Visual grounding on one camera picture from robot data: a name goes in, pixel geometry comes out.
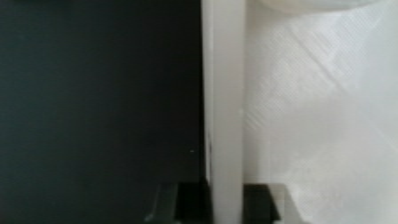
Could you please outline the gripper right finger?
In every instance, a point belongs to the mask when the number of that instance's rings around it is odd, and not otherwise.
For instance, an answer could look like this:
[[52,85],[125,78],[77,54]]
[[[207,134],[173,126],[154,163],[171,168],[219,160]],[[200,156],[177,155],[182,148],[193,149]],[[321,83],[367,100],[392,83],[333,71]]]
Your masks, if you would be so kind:
[[283,184],[244,185],[244,224],[283,224],[285,199]]

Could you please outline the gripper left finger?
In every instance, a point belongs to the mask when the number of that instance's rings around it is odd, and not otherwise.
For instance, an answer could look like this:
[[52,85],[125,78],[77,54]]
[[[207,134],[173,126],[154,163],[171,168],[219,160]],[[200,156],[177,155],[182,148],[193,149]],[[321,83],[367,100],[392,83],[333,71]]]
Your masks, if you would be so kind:
[[205,182],[161,185],[143,224],[214,224],[210,187]]

